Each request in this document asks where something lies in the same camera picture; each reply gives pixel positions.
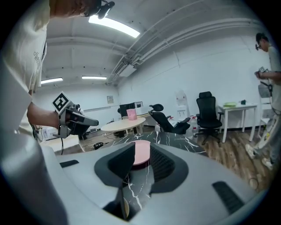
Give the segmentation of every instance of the round table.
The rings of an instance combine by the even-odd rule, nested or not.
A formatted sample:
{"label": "round table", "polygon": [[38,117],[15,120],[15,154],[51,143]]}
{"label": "round table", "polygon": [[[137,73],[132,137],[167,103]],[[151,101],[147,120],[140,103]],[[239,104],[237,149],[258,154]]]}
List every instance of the round table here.
{"label": "round table", "polygon": [[[168,145],[183,151],[193,152],[195,154],[208,157],[207,152],[201,146],[183,135],[155,131],[143,134],[130,134],[102,146],[101,149],[137,140],[146,140],[152,143]],[[139,212],[141,208],[144,207],[149,201],[149,192],[153,183],[153,169],[149,161],[146,162],[142,167],[132,168],[129,176],[124,181],[123,188],[124,198],[129,202],[130,205],[131,213],[129,218],[136,215],[137,212]]]}
{"label": "round table", "polygon": [[[139,127],[140,128],[140,133],[142,133],[142,123],[145,122],[145,118],[143,117],[139,117],[136,120],[119,120],[113,123],[109,123],[104,125],[101,130],[102,131],[106,131],[106,132],[117,132],[117,131],[126,131],[130,128],[134,128],[134,133],[137,133],[137,130],[135,127]],[[119,137],[122,138],[124,137],[124,133],[123,132],[119,132]]]}

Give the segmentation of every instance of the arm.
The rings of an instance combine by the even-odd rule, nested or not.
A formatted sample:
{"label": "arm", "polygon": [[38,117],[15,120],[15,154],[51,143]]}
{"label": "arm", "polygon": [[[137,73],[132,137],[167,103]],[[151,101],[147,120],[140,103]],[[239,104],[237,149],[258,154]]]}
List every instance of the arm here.
{"label": "arm", "polygon": [[27,108],[27,117],[31,124],[58,128],[58,114],[55,111],[48,111],[39,108],[33,102]]}
{"label": "arm", "polygon": [[265,72],[259,73],[260,79],[272,79],[274,81],[281,81],[281,72]]}

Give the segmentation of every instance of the green object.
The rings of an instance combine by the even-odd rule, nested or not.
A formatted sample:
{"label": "green object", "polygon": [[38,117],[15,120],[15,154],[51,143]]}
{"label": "green object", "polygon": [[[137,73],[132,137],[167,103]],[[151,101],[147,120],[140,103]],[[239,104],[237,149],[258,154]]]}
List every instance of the green object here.
{"label": "green object", "polygon": [[223,105],[224,107],[235,108],[237,106],[236,102],[226,102]]}

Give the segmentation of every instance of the man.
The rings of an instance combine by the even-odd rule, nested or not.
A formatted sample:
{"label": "man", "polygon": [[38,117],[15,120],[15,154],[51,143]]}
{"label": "man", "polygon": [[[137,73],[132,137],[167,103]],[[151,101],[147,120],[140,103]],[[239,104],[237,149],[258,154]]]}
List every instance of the man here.
{"label": "man", "polygon": [[270,58],[272,71],[265,73],[256,72],[255,75],[258,79],[268,79],[272,83],[273,89],[271,107],[274,111],[272,121],[275,122],[275,125],[272,126],[272,131],[264,131],[261,141],[254,148],[246,145],[246,151],[252,159],[257,157],[257,155],[261,155],[264,147],[266,146],[266,142],[264,142],[264,140],[268,138],[266,135],[270,134],[268,138],[268,144],[271,145],[270,159],[263,158],[262,163],[272,170],[274,163],[279,157],[281,148],[281,61],[278,50],[270,44],[264,33],[258,33],[256,35],[256,41],[258,43],[257,47],[262,49],[264,52],[268,52]]}
{"label": "man", "polygon": [[[41,86],[50,18],[90,16],[90,12],[99,12],[100,6],[100,0],[38,0],[15,25],[1,54],[11,75],[30,95]],[[29,123],[58,128],[58,114],[31,103],[23,116],[19,133],[32,135]]]}
{"label": "man", "polygon": [[[81,114],[81,115],[84,115],[84,110],[80,108],[80,105],[77,104],[77,107],[78,107],[78,112]],[[79,135],[79,140],[87,140],[88,138],[86,137],[86,133],[84,133],[83,135]]]}

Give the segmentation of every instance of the white bottle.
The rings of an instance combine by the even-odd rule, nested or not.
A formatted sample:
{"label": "white bottle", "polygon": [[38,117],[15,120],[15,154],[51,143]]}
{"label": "white bottle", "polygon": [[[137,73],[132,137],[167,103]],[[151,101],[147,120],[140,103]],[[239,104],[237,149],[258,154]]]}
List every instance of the white bottle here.
{"label": "white bottle", "polygon": [[191,121],[188,121],[188,124],[190,125],[190,127],[187,129],[185,136],[189,139],[193,138],[193,133],[192,133],[192,125],[191,125]]}
{"label": "white bottle", "polygon": [[191,124],[190,127],[192,129],[193,135],[197,134],[198,133],[198,124],[197,124],[196,116],[192,117],[190,124]]}

